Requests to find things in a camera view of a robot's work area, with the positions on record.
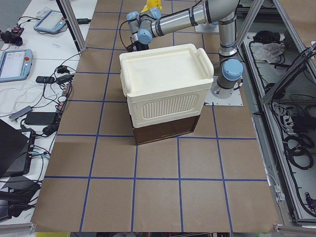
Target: power adapter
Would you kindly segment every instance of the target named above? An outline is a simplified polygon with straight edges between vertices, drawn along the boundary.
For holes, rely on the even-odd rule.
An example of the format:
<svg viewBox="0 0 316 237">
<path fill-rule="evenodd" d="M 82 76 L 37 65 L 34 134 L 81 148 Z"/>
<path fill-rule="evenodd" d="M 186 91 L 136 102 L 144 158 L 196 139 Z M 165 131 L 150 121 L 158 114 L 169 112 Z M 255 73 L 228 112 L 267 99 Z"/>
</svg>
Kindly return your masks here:
<svg viewBox="0 0 316 237">
<path fill-rule="evenodd" d="M 84 25 L 84 24 L 89 24 L 91 22 L 91 19 L 88 18 L 80 18 L 77 19 L 78 25 Z"/>
<path fill-rule="evenodd" d="M 58 77 L 58 78 L 56 78 L 56 83 L 58 85 L 62 85 L 64 83 L 66 83 L 66 82 L 72 81 L 73 77 L 74 77 L 74 74 L 68 74 L 68 75 L 64 75 L 64 76 Z"/>
</svg>

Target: tablet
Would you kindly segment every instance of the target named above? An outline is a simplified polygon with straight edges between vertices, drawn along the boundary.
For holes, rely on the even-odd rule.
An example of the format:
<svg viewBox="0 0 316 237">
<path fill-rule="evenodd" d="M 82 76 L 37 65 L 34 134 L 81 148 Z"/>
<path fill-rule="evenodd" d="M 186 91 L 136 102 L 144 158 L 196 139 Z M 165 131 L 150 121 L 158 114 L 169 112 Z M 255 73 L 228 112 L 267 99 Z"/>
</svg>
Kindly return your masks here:
<svg viewBox="0 0 316 237">
<path fill-rule="evenodd" d="M 37 22 L 33 28 L 36 31 L 56 34 L 66 25 L 63 14 L 60 11 L 50 10 Z"/>
<path fill-rule="evenodd" d="M 25 80 L 30 73 L 32 59 L 30 49 L 5 51 L 0 59 L 0 82 Z"/>
</svg>

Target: metal post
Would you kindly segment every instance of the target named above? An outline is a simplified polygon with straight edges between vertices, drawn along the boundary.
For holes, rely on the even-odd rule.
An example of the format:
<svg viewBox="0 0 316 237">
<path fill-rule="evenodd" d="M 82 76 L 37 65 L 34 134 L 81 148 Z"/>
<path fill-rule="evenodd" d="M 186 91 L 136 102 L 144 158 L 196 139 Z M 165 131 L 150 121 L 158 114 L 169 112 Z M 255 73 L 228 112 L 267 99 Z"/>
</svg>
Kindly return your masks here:
<svg viewBox="0 0 316 237">
<path fill-rule="evenodd" d="M 56 0 L 56 2 L 66 20 L 78 52 L 84 52 L 86 50 L 86 44 L 69 0 Z"/>
<path fill-rule="evenodd" d="M 249 32 L 249 29 L 250 29 L 254 19 L 256 18 L 263 2 L 264 2 L 264 0 L 253 1 L 253 4 L 251 5 L 251 8 L 246 16 L 245 21 L 243 22 L 243 25 L 240 29 L 239 34 L 237 36 L 237 47 L 238 48 L 240 48 L 243 40 L 246 37 L 246 34 Z"/>
<path fill-rule="evenodd" d="M 219 21 L 219 38 L 221 45 L 219 54 L 224 57 L 230 57 L 237 53 L 235 21 L 235 12 L 232 12 Z"/>
<path fill-rule="evenodd" d="M 284 235 L 299 235 L 307 237 L 316 237 L 315 228 L 307 228 L 300 226 L 283 226 L 275 224 L 275 231 Z"/>
</svg>

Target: table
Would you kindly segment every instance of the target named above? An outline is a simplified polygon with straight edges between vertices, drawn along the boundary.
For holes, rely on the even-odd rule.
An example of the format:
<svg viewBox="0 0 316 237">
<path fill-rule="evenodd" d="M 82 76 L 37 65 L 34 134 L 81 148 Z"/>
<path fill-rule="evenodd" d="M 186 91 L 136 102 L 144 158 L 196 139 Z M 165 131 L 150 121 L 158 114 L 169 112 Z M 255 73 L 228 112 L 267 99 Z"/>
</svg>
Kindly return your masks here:
<svg viewBox="0 0 316 237">
<path fill-rule="evenodd" d="M 71 1 L 72 7 L 74 9 L 74 13 L 78 18 L 89 18 L 91 19 L 92 13 L 96 6 L 96 0 L 85 0 L 85 1 Z M 50 9 L 58 10 L 58 6 L 55 1 L 48 0 L 32 0 L 26 11 L 24 12 L 24 16 L 33 16 L 35 17 L 37 12 L 48 7 Z M 34 105 L 40 99 L 40 96 L 43 91 L 43 85 L 37 84 L 35 79 L 37 76 L 49 76 L 53 73 L 54 69 L 59 66 L 64 60 L 69 57 L 77 54 L 77 49 L 75 44 L 71 38 L 69 30 L 57 34 L 57 35 L 40 35 L 35 32 L 33 29 L 33 25 L 36 22 L 31 21 L 24 23 L 22 26 L 25 28 L 22 38 L 23 45 L 21 47 L 11 46 L 8 50 L 15 49 L 31 49 L 34 55 L 32 61 L 32 67 L 29 76 L 24 81 L 13 81 L 6 82 L 0 84 L 0 100 L 2 103 L 0 104 L 0 116 L 5 116 L 10 113 L 14 113 L 27 105 Z M 80 29 L 84 38 L 87 35 L 88 25 L 80 25 Z M 67 61 L 65 65 L 76 69 L 79 62 L 79 56 L 72 58 Z M 55 99 L 57 96 L 60 96 L 61 89 L 58 85 L 54 84 L 52 86 L 55 92 L 53 92 L 49 85 L 46 89 L 46 97 Z M 48 103 L 48 100 L 41 100 L 38 106 L 44 106 Z M 34 111 L 39 112 L 54 112 L 55 104 L 51 103 L 43 108 L 34 109 Z M 9 125 L 14 128 L 20 128 L 20 120 L 17 122 L 10 121 L 8 117 L 1 118 Z M 41 133 L 41 130 L 44 126 L 31 126 L 33 130 L 37 133 Z M 48 138 L 37 138 L 35 144 L 37 146 L 48 149 L 50 144 L 53 143 L 54 134 Z M 25 175 L 29 179 L 42 180 L 44 178 L 44 174 L 47 168 L 48 160 L 43 160 L 43 172 L 41 177 L 39 177 L 42 161 L 41 158 L 35 158 L 31 162 L 30 172 Z M 18 218 L 12 218 L 0 223 L 0 225 L 12 225 L 12 224 L 24 224 L 30 223 L 32 214 L 34 209 L 30 209 L 28 211 L 23 211 L 22 214 Z"/>
</svg>

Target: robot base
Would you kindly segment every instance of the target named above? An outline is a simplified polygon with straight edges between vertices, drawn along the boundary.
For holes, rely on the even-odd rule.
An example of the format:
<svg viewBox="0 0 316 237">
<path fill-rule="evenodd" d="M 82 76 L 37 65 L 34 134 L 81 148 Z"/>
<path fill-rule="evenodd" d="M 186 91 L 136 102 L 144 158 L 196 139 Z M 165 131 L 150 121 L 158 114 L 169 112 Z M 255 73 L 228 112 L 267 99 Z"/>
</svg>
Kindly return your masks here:
<svg viewBox="0 0 316 237">
<path fill-rule="evenodd" d="M 216 83 L 217 76 L 214 76 L 214 82 Z M 240 91 L 234 90 L 231 97 L 228 99 L 220 99 L 214 96 L 211 90 L 208 91 L 205 99 L 205 105 L 214 105 L 214 106 L 243 106 Z"/>
</svg>

